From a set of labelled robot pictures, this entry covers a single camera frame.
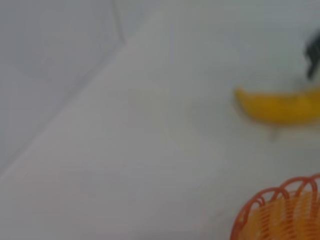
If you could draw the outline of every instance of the banana peel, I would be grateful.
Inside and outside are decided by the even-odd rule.
[[[320,87],[295,94],[248,93],[234,95],[252,119],[272,125],[301,125],[320,119]]]

